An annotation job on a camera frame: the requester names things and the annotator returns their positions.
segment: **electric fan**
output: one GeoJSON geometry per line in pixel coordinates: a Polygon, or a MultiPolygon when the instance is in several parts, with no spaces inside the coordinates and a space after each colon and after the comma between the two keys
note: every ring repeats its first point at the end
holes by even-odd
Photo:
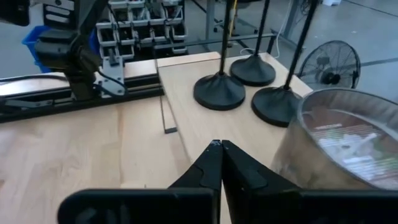
{"type": "Polygon", "coordinates": [[[332,40],[304,60],[297,75],[313,90],[331,87],[355,88],[361,73],[358,54],[346,42],[332,40]]]}

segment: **microphone stand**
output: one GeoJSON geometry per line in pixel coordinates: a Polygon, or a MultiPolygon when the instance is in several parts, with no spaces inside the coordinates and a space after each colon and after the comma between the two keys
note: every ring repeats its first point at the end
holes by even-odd
{"type": "Polygon", "coordinates": [[[263,88],[257,91],[253,96],[251,102],[253,112],[269,124],[286,128],[295,116],[300,97],[292,91],[290,82],[292,81],[294,70],[299,60],[301,49],[308,34],[317,4],[318,0],[311,0],[310,10],[305,20],[303,32],[298,40],[285,85],[278,88],[263,88]]]}
{"type": "Polygon", "coordinates": [[[257,38],[256,49],[254,54],[245,59],[239,59],[232,63],[230,74],[237,78],[241,83],[248,86],[266,86],[275,80],[275,69],[267,62],[263,61],[259,56],[262,33],[266,23],[269,1],[264,1],[264,9],[262,11],[259,36],[257,38]]]}
{"type": "Polygon", "coordinates": [[[232,4],[233,0],[226,0],[220,70],[215,75],[208,75],[199,79],[193,87],[194,99],[200,105],[211,110],[226,111],[235,109],[243,103],[246,97],[243,84],[224,72],[228,46],[229,12],[232,4]]]}

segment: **wooden table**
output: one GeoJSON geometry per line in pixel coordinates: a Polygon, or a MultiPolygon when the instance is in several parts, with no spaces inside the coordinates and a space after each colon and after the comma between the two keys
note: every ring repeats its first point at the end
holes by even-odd
{"type": "MultiPolygon", "coordinates": [[[[158,66],[219,58],[216,52],[165,58],[158,66]]],[[[156,72],[128,63],[125,76],[156,72]]],[[[29,80],[0,95],[67,86],[29,80]]],[[[167,126],[174,125],[165,108],[167,126]]],[[[86,188],[166,188],[190,166],[178,133],[164,134],[159,98],[0,124],[0,223],[56,223],[60,202],[86,188]]]]}
{"type": "MultiPolygon", "coordinates": [[[[247,56],[227,58],[225,71],[229,71],[232,62],[244,57],[247,56]]],[[[282,86],[288,70],[266,53],[261,54],[261,57],[276,70],[276,80],[271,86],[282,86]]],[[[193,99],[195,82],[201,77],[216,73],[219,67],[220,60],[216,59],[159,68],[160,79],[190,162],[198,158],[211,140],[227,139],[265,166],[270,166],[285,134],[285,128],[269,125],[252,112],[251,98],[260,88],[246,86],[244,103],[231,111],[209,110],[193,99]]],[[[293,78],[291,87],[302,96],[311,92],[297,77],[293,78]]],[[[224,195],[221,203],[226,203],[224,195]]],[[[222,206],[222,223],[230,222],[226,207],[222,206]]]]}

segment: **round black base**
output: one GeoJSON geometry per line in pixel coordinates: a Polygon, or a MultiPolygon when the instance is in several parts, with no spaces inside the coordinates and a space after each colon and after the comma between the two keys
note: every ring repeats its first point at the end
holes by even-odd
{"type": "Polygon", "coordinates": [[[297,112],[299,100],[292,90],[263,88],[254,94],[251,108],[263,121],[286,128],[297,112]]]}
{"type": "Polygon", "coordinates": [[[205,108],[226,111],[237,108],[246,92],[242,83],[228,75],[208,75],[193,87],[194,99],[205,108]]]}
{"type": "Polygon", "coordinates": [[[275,69],[258,55],[236,60],[229,73],[248,86],[266,86],[275,80],[275,69]]]}

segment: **black fan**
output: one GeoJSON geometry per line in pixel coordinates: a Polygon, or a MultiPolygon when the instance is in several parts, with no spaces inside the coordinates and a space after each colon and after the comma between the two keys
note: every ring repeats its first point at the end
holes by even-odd
{"type": "Polygon", "coordinates": [[[355,88],[361,73],[358,54],[346,42],[332,40],[304,60],[297,75],[313,90],[330,87],[355,88]]]}

